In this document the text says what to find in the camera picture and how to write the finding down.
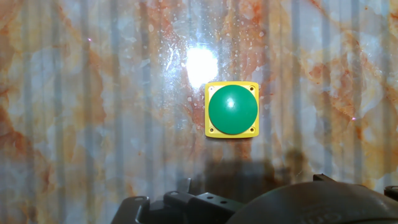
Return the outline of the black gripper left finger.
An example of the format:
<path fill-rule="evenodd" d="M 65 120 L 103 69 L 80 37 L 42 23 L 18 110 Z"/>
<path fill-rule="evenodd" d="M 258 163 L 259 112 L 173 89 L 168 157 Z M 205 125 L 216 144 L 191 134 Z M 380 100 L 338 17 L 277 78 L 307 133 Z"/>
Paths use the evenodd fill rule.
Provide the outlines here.
<path fill-rule="evenodd" d="M 319 182 L 328 182 L 328 183 L 334 183 L 336 182 L 335 180 L 333 180 L 332 178 L 328 177 L 325 174 L 314 174 L 313 175 L 313 181 L 319 181 Z"/>

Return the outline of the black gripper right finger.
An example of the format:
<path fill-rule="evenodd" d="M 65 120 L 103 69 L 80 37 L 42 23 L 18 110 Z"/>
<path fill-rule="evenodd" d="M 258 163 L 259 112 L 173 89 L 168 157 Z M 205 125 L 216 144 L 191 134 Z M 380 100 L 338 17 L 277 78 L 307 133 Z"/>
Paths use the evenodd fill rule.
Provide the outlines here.
<path fill-rule="evenodd" d="M 398 201 L 398 186 L 387 186 L 384 188 L 384 195 L 395 201 Z"/>

